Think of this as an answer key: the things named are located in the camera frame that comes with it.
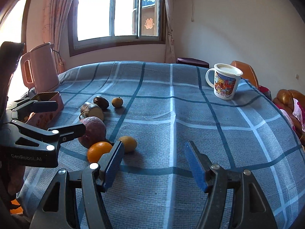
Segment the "orange mandarin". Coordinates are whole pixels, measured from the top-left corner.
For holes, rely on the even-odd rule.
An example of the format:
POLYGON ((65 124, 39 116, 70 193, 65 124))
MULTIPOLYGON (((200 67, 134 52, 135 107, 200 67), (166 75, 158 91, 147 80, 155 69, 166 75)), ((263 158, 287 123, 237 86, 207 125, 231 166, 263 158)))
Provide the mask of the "orange mandarin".
POLYGON ((97 163, 103 154, 111 151, 112 145, 108 142, 98 142, 93 144, 87 151, 89 163, 97 163))

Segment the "purple round radish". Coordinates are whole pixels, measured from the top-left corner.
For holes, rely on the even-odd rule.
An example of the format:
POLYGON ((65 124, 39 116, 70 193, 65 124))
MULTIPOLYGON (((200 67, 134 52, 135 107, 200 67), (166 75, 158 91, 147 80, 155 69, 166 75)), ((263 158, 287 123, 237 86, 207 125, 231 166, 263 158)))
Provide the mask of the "purple round radish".
POLYGON ((90 148, 95 143, 105 141, 107 129, 100 118, 90 116, 81 119, 80 122, 86 127, 84 135, 78 138, 82 146, 90 148))

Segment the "pink metal tin box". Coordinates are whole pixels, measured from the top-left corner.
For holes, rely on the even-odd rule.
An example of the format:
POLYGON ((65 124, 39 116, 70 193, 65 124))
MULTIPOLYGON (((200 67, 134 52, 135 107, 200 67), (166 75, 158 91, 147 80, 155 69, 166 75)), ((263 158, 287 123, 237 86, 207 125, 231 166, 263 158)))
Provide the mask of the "pink metal tin box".
POLYGON ((25 123, 41 129, 47 129, 52 120, 64 108, 62 97, 57 91, 38 93, 30 100, 38 102, 38 106, 34 110, 30 110, 25 123))

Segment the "pink electric kettle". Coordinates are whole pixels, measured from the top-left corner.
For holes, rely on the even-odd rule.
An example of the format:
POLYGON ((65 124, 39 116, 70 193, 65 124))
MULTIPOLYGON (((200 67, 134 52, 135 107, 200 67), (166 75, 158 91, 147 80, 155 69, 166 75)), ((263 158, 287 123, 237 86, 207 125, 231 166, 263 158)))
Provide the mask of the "pink electric kettle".
POLYGON ((54 91, 59 86, 53 47, 53 44, 47 42, 21 57, 23 83, 29 89, 34 88, 37 93, 54 91))

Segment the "small tan longan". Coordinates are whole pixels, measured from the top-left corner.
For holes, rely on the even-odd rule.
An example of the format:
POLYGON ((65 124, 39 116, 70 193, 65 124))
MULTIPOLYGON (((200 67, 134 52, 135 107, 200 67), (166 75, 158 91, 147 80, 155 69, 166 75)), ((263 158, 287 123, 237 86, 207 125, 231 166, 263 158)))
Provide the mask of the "small tan longan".
POLYGON ((137 147, 137 141, 131 136, 121 136, 119 139, 124 145, 125 153, 135 151, 137 147))

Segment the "dark water chestnut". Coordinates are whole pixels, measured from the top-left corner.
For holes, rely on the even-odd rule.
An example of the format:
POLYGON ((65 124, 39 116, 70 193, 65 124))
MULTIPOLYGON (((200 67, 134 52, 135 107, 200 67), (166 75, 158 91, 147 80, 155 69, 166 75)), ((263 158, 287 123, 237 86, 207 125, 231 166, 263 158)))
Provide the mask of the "dark water chestnut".
POLYGON ((107 101, 107 99, 105 99, 101 96, 94 97, 93 103, 98 105, 103 111, 107 110, 109 107, 109 102, 107 101))

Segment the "small yellow longan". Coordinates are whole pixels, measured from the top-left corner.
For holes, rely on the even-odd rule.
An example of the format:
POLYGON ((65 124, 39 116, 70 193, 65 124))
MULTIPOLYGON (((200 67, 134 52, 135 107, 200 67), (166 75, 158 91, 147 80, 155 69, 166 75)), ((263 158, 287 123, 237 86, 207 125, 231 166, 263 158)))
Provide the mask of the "small yellow longan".
POLYGON ((124 104, 124 101, 121 97, 115 97, 112 99, 112 106, 114 108, 121 108, 124 104))

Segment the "pink left curtain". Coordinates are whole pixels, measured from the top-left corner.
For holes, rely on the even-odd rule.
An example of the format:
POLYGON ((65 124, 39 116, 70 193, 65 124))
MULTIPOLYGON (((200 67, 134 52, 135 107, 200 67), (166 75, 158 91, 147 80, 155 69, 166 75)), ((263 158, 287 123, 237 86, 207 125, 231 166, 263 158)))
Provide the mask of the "pink left curtain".
POLYGON ((53 44, 53 57, 57 73, 66 70, 65 61, 60 56, 60 38, 62 36, 73 0, 46 0, 43 16, 42 36, 45 43, 53 44))

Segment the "pink curtain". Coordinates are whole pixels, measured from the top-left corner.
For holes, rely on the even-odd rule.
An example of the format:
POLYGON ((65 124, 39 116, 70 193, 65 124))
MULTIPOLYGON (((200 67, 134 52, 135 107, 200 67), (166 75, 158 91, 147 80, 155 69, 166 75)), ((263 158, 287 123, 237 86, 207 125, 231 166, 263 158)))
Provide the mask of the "pink curtain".
POLYGON ((42 36, 45 43, 53 44, 53 57, 57 73, 66 70, 65 61, 60 56, 60 38, 62 36, 73 0, 46 0, 43 16, 42 36))
POLYGON ((175 63, 173 12, 175 0, 165 0, 166 10, 166 41, 165 41, 165 62, 175 63))

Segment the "white cartoon enamel mug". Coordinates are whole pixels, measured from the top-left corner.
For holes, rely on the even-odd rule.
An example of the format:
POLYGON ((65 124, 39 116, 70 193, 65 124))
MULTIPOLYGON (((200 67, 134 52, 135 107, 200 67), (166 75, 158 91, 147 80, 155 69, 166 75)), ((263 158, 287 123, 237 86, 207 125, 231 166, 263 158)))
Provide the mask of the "white cartoon enamel mug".
POLYGON ((205 79, 218 98, 232 100, 242 75, 237 67, 218 63, 206 71, 205 79))

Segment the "brown leather sofa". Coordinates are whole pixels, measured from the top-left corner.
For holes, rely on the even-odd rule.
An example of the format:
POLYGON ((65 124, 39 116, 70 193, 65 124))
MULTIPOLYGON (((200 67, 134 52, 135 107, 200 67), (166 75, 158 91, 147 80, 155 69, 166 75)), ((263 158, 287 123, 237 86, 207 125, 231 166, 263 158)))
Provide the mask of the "brown leather sofa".
MULTIPOLYGON (((242 77, 271 100, 270 90, 259 85, 254 69, 250 65, 236 60, 232 61, 231 65, 240 69, 243 72, 242 77)), ((304 95, 297 90, 281 89, 272 101, 287 118, 304 146, 304 95)))

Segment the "pink floral cushion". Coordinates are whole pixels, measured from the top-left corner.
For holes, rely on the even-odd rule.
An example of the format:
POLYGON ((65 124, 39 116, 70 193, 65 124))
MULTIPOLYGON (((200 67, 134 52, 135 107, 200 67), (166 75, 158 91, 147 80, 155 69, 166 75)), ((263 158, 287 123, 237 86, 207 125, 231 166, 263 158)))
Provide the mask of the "pink floral cushion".
POLYGON ((297 136, 304 138, 304 94, 297 90, 279 90, 273 103, 287 118, 297 136))

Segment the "dark purple round stool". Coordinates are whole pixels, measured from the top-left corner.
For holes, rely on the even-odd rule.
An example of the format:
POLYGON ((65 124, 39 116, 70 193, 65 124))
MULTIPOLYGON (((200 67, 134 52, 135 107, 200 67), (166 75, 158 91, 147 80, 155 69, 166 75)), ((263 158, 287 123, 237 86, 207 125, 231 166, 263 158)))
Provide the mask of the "dark purple round stool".
POLYGON ((207 63, 206 61, 203 61, 203 60, 197 60, 195 58, 187 58, 187 57, 177 58, 176 63, 191 65, 191 66, 198 66, 198 67, 203 67, 203 68, 209 68, 209 63, 207 63))

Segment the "pink right curtain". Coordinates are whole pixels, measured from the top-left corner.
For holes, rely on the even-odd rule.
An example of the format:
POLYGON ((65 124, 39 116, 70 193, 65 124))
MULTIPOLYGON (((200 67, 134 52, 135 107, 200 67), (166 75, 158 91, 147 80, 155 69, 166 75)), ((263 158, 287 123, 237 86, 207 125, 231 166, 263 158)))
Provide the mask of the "pink right curtain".
POLYGON ((165 0, 166 10, 166 41, 165 41, 165 62, 175 63, 173 12, 175 0, 165 0))

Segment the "window with brown frame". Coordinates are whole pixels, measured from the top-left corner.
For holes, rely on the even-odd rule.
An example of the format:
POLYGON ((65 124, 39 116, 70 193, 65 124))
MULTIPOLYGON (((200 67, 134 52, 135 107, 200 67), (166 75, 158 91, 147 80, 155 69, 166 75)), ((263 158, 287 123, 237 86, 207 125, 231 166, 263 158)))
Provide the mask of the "window with brown frame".
POLYGON ((163 44, 165 13, 164 0, 73 0, 68 16, 69 54, 163 44))

